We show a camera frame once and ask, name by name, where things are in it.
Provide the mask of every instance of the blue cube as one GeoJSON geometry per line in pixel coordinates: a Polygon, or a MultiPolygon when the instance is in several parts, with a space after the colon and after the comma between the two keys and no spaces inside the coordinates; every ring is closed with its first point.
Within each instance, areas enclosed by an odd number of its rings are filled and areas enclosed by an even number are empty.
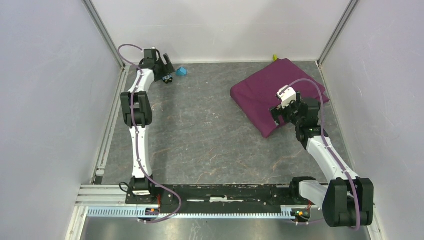
{"type": "Polygon", "coordinates": [[[180,67],[176,70],[175,74],[177,76],[185,76],[187,75],[187,69],[185,69],[184,67],[180,67]]]}

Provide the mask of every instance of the gray floor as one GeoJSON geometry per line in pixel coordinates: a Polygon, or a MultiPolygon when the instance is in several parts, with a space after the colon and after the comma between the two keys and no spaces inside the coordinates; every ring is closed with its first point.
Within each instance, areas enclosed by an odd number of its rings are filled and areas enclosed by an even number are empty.
{"type": "MultiPolygon", "coordinates": [[[[165,184],[289,183],[293,177],[326,179],[318,164],[296,140],[293,125],[262,138],[230,97],[230,88],[269,65],[259,63],[186,64],[188,75],[171,84],[153,83],[149,134],[153,176],[165,184]]],[[[295,62],[323,83],[314,62],[295,62]]],[[[135,71],[125,89],[134,83],[135,71]]],[[[348,162],[330,103],[324,106],[325,130],[348,162]]],[[[118,117],[102,184],[128,182],[133,152],[122,113],[118,117]]]]}
{"type": "MultiPolygon", "coordinates": [[[[312,220],[321,219],[313,210],[312,220]]],[[[88,217],[82,240],[368,240],[366,227],[328,227],[325,221],[296,226],[282,219],[170,219],[143,224],[134,218],[88,217]]]]}

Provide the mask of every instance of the cable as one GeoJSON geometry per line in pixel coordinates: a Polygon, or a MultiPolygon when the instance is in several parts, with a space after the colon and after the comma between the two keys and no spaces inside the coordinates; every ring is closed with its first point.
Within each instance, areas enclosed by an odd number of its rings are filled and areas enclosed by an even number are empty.
{"type": "Polygon", "coordinates": [[[292,83],[290,83],[284,90],[286,91],[288,88],[290,88],[291,86],[299,83],[299,82],[309,82],[311,84],[313,84],[316,88],[316,90],[318,91],[319,94],[319,101],[321,102],[321,138],[322,141],[324,142],[326,149],[330,152],[331,156],[334,158],[334,160],[338,163],[338,165],[340,166],[341,170],[344,171],[344,174],[346,175],[347,179],[349,180],[350,183],[350,187],[352,188],[352,192],[353,192],[353,200],[355,202],[355,212],[356,212],[356,226],[353,228],[355,231],[358,231],[359,228],[361,227],[361,215],[360,215],[360,210],[359,210],[359,201],[358,201],[358,193],[357,193],[357,189],[355,187],[354,181],[352,180],[351,175],[347,172],[345,166],[342,164],[342,161],[340,161],[340,159],[337,157],[336,153],[333,151],[333,149],[329,146],[329,143],[327,142],[326,137],[324,136],[324,101],[323,101],[323,94],[320,91],[320,88],[318,87],[318,85],[312,81],[311,79],[307,79],[307,78],[301,78],[298,79],[292,83]]]}
{"type": "Polygon", "coordinates": [[[157,50],[156,48],[155,48],[155,50],[156,50],[156,52],[157,52],[157,55],[159,55],[159,59],[162,59],[161,52],[160,52],[159,50],[157,50]]]}
{"type": "Polygon", "coordinates": [[[141,47],[139,47],[139,46],[136,46],[134,44],[128,44],[128,43],[127,44],[122,44],[121,46],[118,47],[119,57],[122,60],[124,60],[125,62],[127,62],[128,64],[130,64],[131,66],[137,68],[140,71],[140,73],[141,73],[140,74],[140,77],[136,80],[134,90],[131,92],[131,97],[130,97],[131,120],[132,120],[132,125],[135,128],[135,153],[136,153],[136,156],[137,156],[138,166],[140,167],[140,169],[143,172],[144,176],[150,182],[152,182],[153,184],[159,186],[160,188],[164,189],[165,191],[170,192],[171,194],[173,194],[178,199],[178,207],[172,213],[170,213],[170,214],[168,214],[168,215],[166,215],[166,216],[164,216],[164,217],[162,217],[160,219],[156,219],[156,220],[153,220],[153,221],[144,221],[145,224],[155,224],[155,223],[160,223],[160,222],[166,221],[170,217],[172,217],[174,214],[178,213],[178,211],[181,209],[181,206],[183,204],[183,200],[181,199],[180,195],[178,195],[178,193],[176,193],[175,191],[167,188],[166,186],[164,186],[164,185],[156,182],[155,180],[153,180],[153,178],[151,178],[150,176],[148,176],[147,172],[144,170],[144,168],[142,166],[142,163],[141,163],[142,160],[140,158],[140,150],[139,150],[139,138],[138,138],[138,136],[139,136],[139,128],[137,127],[136,118],[134,116],[134,94],[136,93],[136,90],[138,89],[138,86],[140,84],[140,81],[143,78],[143,70],[139,66],[137,66],[134,63],[128,61],[125,57],[122,56],[122,54],[121,54],[121,48],[122,47],[125,47],[125,46],[134,47],[136,49],[139,49],[142,52],[143,52],[143,49],[141,47]]]}
{"type": "Polygon", "coordinates": [[[161,195],[160,194],[157,195],[157,206],[158,206],[159,209],[161,209],[161,195]]]}
{"type": "Polygon", "coordinates": [[[297,225],[305,225],[305,226],[307,226],[307,225],[309,225],[309,224],[317,224],[317,223],[320,223],[320,222],[322,222],[323,220],[324,220],[324,218],[321,218],[321,219],[318,219],[318,220],[313,220],[313,221],[307,221],[307,222],[298,222],[298,221],[292,221],[292,220],[290,220],[290,222],[289,222],[289,223],[296,224],[296,226],[297,226],[297,225]]]}
{"type": "Polygon", "coordinates": [[[304,217],[304,216],[302,216],[302,215],[300,215],[299,216],[299,218],[301,218],[301,219],[303,219],[303,220],[306,220],[306,221],[309,221],[311,218],[307,218],[307,217],[304,217]]]}
{"type": "Polygon", "coordinates": [[[120,182],[119,183],[119,189],[122,191],[122,192],[124,192],[124,193],[128,193],[128,191],[125,191],[123,188],[122,188],[122,186],[121,186],[121,184],[124,184],[128,189],[130,188],[130,186],[128,185],[128,183],[126,183],[126,182],[124,182],[124,181],[122,181],[122,182],[120,182]]]}
{"type": "Polygon", "coordinates": [[[306,211],[309,211],[309,210],[311,209],[311,207],[312,207],[312,202],[311,202],[311,200],[308,200],[308,201],[309,201],[309,203],[307,204],[306,211]]]}

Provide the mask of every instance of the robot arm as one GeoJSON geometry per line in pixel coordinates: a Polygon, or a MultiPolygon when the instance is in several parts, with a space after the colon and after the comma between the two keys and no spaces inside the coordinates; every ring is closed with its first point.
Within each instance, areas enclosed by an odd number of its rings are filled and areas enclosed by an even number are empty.
{"type": "Polygon", "coordinates": [[[368,178],[360,178],[334,149],[328,134],[318,125],[321,103],[314,98],[301,98],[299,92],[285,86],[277,93],[281,104],[270,109],[278,125],[280,116],[285,123],[296,126],[296,138],[316,160],[327,179],[328,186],[321,185],[312,177],[295,177],[290,183],[294,195],[308,199],[323,210],[330,227],[354,226],[356,222],[353,191],[346,172],[353,179],[360,209],[360,225],[373,221],[374,186],[368,178]]]}
{"type": "Polygon", "coordinates": [[[142,72],[140,70],[137,71],[137,77],[132,87],[128,92],[123,92],[120,95],[124,122],[129,127],[132,138],[133,168],[131,180],[133,182],[131,184],[135,186],[132,192],[134,195],[139,196],[151,194],[145,175],[140,169],[139,161],[149,177],[152,177],[153,174],[149,161],[148,143],[149,125],[153,121],[153,113],[149,102],[148,91],[152,83],[156,81],[162,80],[165,84],[172,83],[171,73],[175,72],[167,54],[163,55],[167,63],[165,64],[157,49],[144,49],[143,52],[144,59],[138,65],[142,72]],[[132,94],[134,94],[133,103],[131,103],[132,94]],[[135,123],[139,131],[137,134],[131,117],[131,106],[134,107],[135,123]],[[136,148],[139,150],[140,159],[137,158],[136,148]]]}

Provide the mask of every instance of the purple cushion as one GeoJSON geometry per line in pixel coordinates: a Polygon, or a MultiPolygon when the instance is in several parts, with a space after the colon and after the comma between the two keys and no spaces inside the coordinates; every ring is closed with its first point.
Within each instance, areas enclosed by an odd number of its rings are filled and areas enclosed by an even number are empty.
{"type": "MultiPolygon", "coordinates": [[[[278,59],[264,69],[237,83],[231,88],[230,94],[252,124],[260,131],[262,137],[268,138],[275,129],[286,124],[281,118],[281,124],[276,126],[269,112],[271,107],[281,103],[276,98],[277,91],[298,79],[310,79],[318,85],[321,93],[326,91],[324,86],[316,82],[293,62],[288,59],[278,59]]],[[[299,91],[303,98],[320,99],[317,90],[310,82],[299,82],[292,87],[295,91],[299,91]]],[[[330,101],[325,95],[322,97],[324,103],[330,101]]]]}

